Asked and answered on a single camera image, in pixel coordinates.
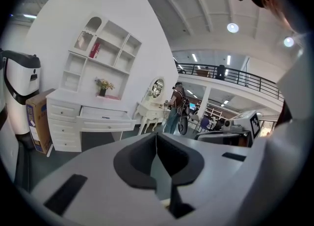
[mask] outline jeans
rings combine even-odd
[[[177,109],[172,108],[170,113],[169,113],[169,117],[167,119],[164,133],[174,134],[175,129],[178,125],[179,118],[180,118],[180,116],[177,114]]]

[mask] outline white chair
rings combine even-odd
[[[193,125],[195,125],[195,129],[194,129],[194,131],[193,131],[193,133],[194,133],[195,130],[196,130],[196,127],[197,127],[198,124],[200,123],[200,119],[199,119],[198,115],[197,115],[197,114],[193,114],[192,116],[190,116],[188,122],[190,122],[190,123],[192,123]]]

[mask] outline potted flower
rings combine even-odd
[[[100,87],[99,96],[104,97],[105,94],[106,94],[107,89],[111,89],[111,90],[114,89],[113,84],[109,83],[105,79],[95,78],[95,82],[96,82],[96,85],[98,85]]]

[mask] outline white appliance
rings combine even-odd
[[[26,100],[39,93],[40,60],[36,55],[3,51],[4,96],[17,139],[33,148],[26,115]]]
[[[8,118],[8,112],[3,93],[3,60],[0,54],[0,157],[11,179],[14,181],[19,144],[15,138]]]

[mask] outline cardboard box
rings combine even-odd
[[[54,89],[50,89],[26,100],[30,134],[35,149],[44,154],[47,154],[52,143],[48,126],[46,96],[53,91]]]

